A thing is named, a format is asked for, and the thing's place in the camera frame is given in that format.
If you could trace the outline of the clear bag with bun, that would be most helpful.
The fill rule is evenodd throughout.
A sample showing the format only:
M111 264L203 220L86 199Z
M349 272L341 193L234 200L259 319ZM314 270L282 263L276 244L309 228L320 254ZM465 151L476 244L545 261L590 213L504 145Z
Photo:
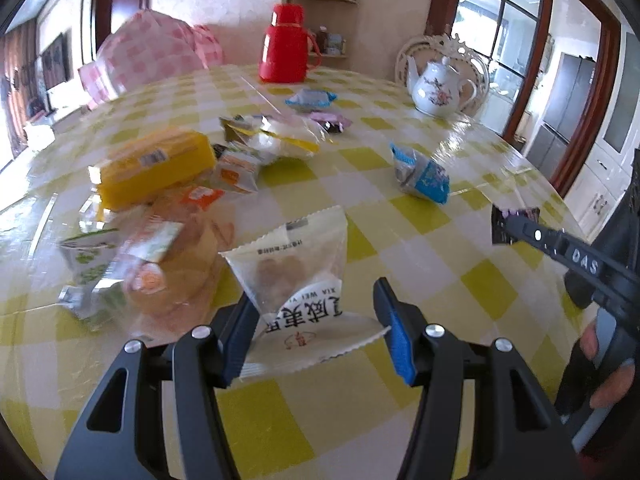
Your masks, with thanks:
M160 196L122 245L124 306L131 336L164 344L204 322L235 239L234 193L207 186Z

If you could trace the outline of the blue white snack packet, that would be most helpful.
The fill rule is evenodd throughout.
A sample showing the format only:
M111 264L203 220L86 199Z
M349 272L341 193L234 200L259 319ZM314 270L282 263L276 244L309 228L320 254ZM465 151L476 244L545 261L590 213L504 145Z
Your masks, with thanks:
M450 180L443 166L431 157L404 144L390 144L394 174L402 192L446 204Z

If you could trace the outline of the green white snack packet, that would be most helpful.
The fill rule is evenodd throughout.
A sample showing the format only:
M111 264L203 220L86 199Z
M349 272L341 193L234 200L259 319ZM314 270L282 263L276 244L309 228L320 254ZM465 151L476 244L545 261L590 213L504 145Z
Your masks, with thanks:
M125 288L142 283L140 271L151 271L152 292L165 287L160 262L182 230L181 222L154 216L129 235L107 229L63 240L58 249L72 281L62 287L58 304L89 330L99 330L129 307Z

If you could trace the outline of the yellow biscuit package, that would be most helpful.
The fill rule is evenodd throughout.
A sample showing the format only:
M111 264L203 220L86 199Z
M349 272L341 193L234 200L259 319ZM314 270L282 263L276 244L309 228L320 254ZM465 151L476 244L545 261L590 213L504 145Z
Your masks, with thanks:
M167 128L111 151L89 166L88 173L102 205L118 211L148 202L215 164L215 153L205 134Z

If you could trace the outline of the purple dark candy packet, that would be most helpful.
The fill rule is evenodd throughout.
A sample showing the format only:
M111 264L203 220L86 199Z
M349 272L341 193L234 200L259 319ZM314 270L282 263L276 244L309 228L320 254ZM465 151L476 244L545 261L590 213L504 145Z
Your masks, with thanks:
M311 112L309 118L329 134L343 133L352 124L352 121L342 114L320 112L320 110Z

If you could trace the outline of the orange white snack packet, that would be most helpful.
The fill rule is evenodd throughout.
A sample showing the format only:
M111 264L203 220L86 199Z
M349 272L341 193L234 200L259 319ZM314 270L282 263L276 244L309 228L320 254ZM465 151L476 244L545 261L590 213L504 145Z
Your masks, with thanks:
M277 160L277 156L257 151L241 143L214 144L216 165L214 180L239 193L256 193L260 170Z

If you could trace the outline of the clear bread bag yellow stripe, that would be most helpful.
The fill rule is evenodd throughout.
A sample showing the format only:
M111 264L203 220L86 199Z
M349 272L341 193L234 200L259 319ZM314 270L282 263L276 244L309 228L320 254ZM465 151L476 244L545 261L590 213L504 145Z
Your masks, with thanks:
M325 128L303 116L236 115L219 121L228 144L267 158L308 159L330 142Z

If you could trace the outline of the white floral teapot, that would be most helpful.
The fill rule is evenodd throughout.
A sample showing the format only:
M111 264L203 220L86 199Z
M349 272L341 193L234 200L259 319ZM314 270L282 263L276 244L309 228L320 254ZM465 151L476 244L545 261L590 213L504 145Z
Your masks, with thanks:
M428 62L422 74L416 59L408 56L407 68L407 89L416 109L425 115L446 118L459 113L477 96L475 82L463 78L448 56Z

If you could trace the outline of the white ornate chair back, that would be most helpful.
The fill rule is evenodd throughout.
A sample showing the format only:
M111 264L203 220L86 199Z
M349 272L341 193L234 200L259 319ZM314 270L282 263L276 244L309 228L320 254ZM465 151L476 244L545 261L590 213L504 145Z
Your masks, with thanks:
M463 114L475 116L485 104L489 91L488 63L478 53L468 47L458 35L415 36L399 50L394 67L396 84L406 86L409 78L408 58L416 60L418 72L422 73L428 62L440 62L445 56L463 79L469 78L476 84L476 96L471 99L472 88L466 84L461 91L462 101L470 100L462 107Z

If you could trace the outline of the light blue candy packet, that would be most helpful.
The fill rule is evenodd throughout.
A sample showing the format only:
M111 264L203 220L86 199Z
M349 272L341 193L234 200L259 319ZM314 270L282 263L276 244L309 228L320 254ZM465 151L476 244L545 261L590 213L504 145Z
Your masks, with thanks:
M336 99L337 95L334 92L305 88L286 99L285 104L294 110L313 112L314 110L326 110Z

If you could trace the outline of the wooden corner shelf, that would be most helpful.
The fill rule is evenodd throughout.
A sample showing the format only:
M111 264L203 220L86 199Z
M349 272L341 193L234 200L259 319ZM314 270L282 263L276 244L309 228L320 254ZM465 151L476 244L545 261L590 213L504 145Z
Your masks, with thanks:
M347 67L358 0L285 0L303 8L304 26L318 42L322 64Z

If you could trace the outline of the red thermos jug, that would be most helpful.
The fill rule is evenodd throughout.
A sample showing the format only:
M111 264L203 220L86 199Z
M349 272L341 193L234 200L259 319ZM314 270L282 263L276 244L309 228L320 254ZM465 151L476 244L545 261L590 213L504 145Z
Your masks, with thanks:
M301 84L320 60L317 41L304 27L304 8L294 3L276 4L264 37L259 78L270 84Z

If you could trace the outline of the pink checkered chair cover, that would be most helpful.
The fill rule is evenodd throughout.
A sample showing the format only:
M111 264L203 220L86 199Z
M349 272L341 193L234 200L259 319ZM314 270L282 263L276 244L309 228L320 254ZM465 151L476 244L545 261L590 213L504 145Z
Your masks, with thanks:
M141 10L103 41L78 75L94 110L146 84L221 64L224 50L209 28Z

